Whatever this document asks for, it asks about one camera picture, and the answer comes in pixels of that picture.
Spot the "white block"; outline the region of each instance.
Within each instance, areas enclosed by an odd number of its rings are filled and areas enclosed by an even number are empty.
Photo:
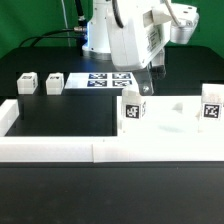
[[[203,84],[199,132],[224,131],[224,85]]]
[[[46,81],[47,95],[60,95],[64,88],[63,73],[51,73]]]
[[[6,100],[0,107],[0,137],[5,136],[19,116],[17,100]]]
[[[37,73],[23,73],[17,80],[19,94],[33,94],[38,86]]]
[[[122,90],[122,115],[125,119],[139,120],[146,113],[146,100],[138,86],[130,85]]]

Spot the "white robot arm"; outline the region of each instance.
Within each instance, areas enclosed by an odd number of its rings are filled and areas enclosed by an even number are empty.
[[[115,67],[145,68],[168,41],[186,44],[198,23],[193,6],[165,0],[111,0],[107,30]]]
[[[141,95],[152,95],[152,76],[165,76],[164,46],[186,44],[198,20],[197,8],[171,0],[93,0],[83,54],[112,58],[118,71],[142,78]]]

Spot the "black cable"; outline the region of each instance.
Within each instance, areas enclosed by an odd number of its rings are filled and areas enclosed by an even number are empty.
[[[114,18],[115,18],[115,21],[116,21],[117,25],[120,28],[124,28],[124,25],[123,25],[123,23],[121,21],[117,0],[112,0],[112,7],[113,7],[113,12],[114,12]]]
[[[83,13],[83,8],[82,8],[82,4],[80,0],[75,0],[75,5],[77,9],[77,14],[79,16],[79,19],[78,19],[79,26],[87,26],[87,21]]]
[[[25,39],[25,40],[23,40],[21,43],[20,43],[20,45],[19,45],[19,47],[22,47],[23,46],[23,44],[25,43],[25,42],[27,42],[27,41],[29,41],[29,40],[33,40],[33,39],[39,39],[41,37],[41,40],[42,39],[65,39],[65,38],[74,38],[74,39],[79,39],[79,38],[82,38],[82,36],[70,36],[70,37],[68,37],[68,36],[57,36],[57,37],[51,37],[51,36],[36,36],[36,37],[29,37],[29,38],[27,38],[27,39]]]
[[[55,30],[55,31],[47,32],[47,33],[39,36],[38,38],[36,38],[36,40],[30,45],[30,47],[34,47],[42,39],[42,37],[51,36],[51,35],[59,34],[59,33],[67,33],[67,32],[74,32],[74,30],[73,29],[63,29],[63,30]]]
[[[81,4],[80,0],[75,0],[75,4],[76,4],[78,16],[84,16],[82,4]]]

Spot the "small white cube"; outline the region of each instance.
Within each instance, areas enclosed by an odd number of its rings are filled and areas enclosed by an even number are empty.
[[[33,94],[38,86],[37,73],[23,73],[17,80],[19,94]]]
[[[46,81],[47,95],[61,95],[64,88],[64,74],[51,73]]]
[[[146,113],[146,100],[141,96],[138,86],[127,86],[122,90],[123,118],[140,120]]]
[[[224,131],[224,85],[203,84],[199,132]]]

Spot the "cube with apriltag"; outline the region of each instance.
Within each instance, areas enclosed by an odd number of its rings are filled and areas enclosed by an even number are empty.
[[[199,132],[224,131],[224,85],[203,84]]]
[[[146,113],[145,97],[138,87],[129,85],[122,90],[122,116],[124,119],[141,120]]]
[[[33,94],[38,86],[37,73],[23,73],[17,80],[19,94]]]
[[[61,95],[64,88],[64,74],[51,73],[46,81],[47,95]]]

